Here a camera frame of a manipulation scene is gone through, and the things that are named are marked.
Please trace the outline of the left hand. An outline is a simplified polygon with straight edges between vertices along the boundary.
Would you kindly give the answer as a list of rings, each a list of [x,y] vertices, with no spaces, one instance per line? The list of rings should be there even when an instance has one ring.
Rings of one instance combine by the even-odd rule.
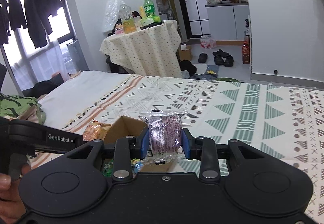
[[[1,174],[1,208],[0,216],[3,223],[16,223],[26,209],[19,195],[21,177],[12,181],[11,176]]]

